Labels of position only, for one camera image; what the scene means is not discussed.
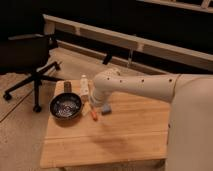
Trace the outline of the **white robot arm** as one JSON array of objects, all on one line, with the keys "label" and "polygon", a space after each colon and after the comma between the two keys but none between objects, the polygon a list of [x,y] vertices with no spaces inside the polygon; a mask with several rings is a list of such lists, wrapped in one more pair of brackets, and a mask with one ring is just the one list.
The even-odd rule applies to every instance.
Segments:
[{"label": "white robot arm", "polygon": [[127,76],[110,68],[92,79],[90,102],[101,107],[115,93],[165,103],[165,171],[213,171],[213,74]]}]

